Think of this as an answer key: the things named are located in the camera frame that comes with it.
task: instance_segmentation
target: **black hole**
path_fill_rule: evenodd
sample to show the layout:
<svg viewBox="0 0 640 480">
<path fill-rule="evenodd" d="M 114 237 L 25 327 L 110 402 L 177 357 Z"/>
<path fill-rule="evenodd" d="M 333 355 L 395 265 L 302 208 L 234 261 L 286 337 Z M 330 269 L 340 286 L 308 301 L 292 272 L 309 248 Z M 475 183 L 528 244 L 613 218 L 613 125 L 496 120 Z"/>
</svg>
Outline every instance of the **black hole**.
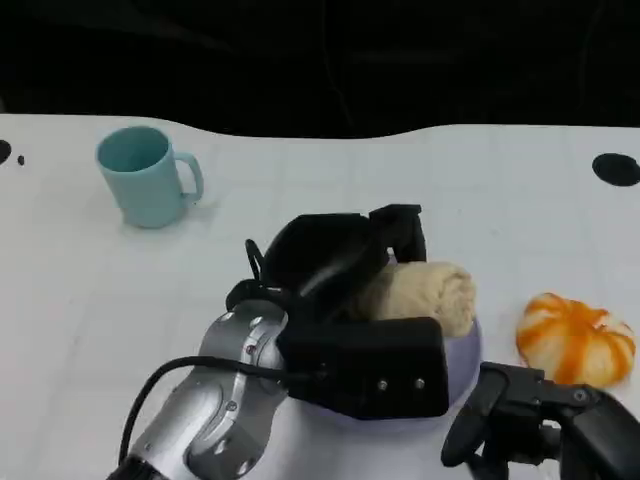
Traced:
<svg viewBox="0 0 640 480">
<path fill-rule="evenodd" d="M 9 142 L 0 140 L 0 165 L 7 161 L 9 155 L 11 155 L 11 145 Z"/>
<path fill-rule="evenodd" d="M 637 162 L 620 153 L 603 153 L 593 161 L 593 171 L 603 182 L 616 187 L 631 187 L 640 182 Z"/>
</svg>

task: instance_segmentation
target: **rolled towel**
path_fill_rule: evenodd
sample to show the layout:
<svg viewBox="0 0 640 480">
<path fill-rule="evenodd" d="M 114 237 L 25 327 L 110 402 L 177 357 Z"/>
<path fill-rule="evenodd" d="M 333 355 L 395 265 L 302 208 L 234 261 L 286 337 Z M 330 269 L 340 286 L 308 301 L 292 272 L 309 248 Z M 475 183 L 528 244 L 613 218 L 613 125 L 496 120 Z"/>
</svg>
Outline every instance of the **rolled towel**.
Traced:
<svg viewBox="0 0 640 480">
<path fill-rule="evenodd" d="M 445 337 L 469 333 L 475 317 L 471 275 L 447 262 L 387 265 L 354 301 L 351 312 L 368 320 L 432 317 Z"/>
</svg>

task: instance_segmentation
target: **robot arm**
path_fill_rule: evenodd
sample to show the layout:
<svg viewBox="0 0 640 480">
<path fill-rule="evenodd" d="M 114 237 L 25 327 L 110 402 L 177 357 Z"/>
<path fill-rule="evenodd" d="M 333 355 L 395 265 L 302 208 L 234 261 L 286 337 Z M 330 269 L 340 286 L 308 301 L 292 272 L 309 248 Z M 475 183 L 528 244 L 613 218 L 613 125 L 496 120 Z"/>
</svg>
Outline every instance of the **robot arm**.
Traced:
<svg viewBox="0 0 640 480">
<path fill-rule="evenodd" d="M 228 313 L 207 331 L 200 356 L 176 361 L 195 368 L 130 451 L 127 421 L 110 480 L 240 478 L 261 458 L 286 395 L 358 419 L 444 414 L 439 324 L 359 323 L 345 308 L 387 264 L 389 248 L 399 262 L 426 260 L 419 212 L 390 205 L 369 218 L 305 215 L 280 232 L 264 258 L 248 248 L 255 278 L 228 295 Z M 165 371 L 147 382 L 130 419 Z M 561 430 L 543 425 L 546 419 Z M 560 461 L 563 480 L 637 480 L 639 444 L 640 424 L 606 393 L 555 385 L 538 370 L 484 363 L 442 462 L 466 462 L 479 480 L 507 479 L 509 461 L 546 458 Z"/>
<path fill-rule="evenodd" d="M 609 394 L 556 385 L 541 370 L 485 362 L 445 440 L 442 463 L 467 462 L 475 478 L 502 480 L 509 461 L 551 458 L 560 461 L 563 480 L 632 480 L 640 478 L 639 441 L 640 423 Z"/>
<path fill-rule="evenodd" d="M 213 322 L 199 355 L 281 369 L 275 339 L 286 321 L 286 313 L 273 303 L 243 302 Z M 174 389 L 111 478 L 239 478 L 262 456 L 273 415 L 285 395 L 271 380 L 196 367 Z"/>
</svg>

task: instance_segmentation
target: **light blue mug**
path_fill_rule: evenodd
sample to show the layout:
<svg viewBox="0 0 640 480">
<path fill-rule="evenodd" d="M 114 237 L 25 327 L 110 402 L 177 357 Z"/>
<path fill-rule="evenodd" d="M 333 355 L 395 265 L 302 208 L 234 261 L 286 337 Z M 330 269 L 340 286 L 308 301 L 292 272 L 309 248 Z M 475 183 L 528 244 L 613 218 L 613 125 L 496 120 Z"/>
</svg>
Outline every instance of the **light blue mug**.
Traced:
<svg viewBox="0 0 640 480">
<path fill-rule="evenodd" d="M 131 225 L 164 227 L 202 197 L 204 181 L 195 157 L 174 153 L 169 138 L 155 128 L 113 132 L 98 145 L 96 158 L 124 221 Z M 183 192 L 176 161 L 186 163 L 193 172 L 195 193 Z"/>
</svg>

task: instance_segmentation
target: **toy pumpkin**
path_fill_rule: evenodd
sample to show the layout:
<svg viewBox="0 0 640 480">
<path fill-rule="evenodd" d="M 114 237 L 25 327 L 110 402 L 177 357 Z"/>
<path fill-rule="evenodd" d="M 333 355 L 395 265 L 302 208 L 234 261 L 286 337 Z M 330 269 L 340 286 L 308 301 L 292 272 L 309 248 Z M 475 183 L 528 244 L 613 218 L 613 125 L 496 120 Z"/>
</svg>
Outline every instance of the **toy pumpkin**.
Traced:
<svg viewBox="0 0 640 480">
<path fill-rule="evenodd" d="M 556 383 L 605 387 L 633 368 L 633 331 L 607 310 L 553 293 L 533 298 L 516 333 L 527 364 Z"/>
</svg>

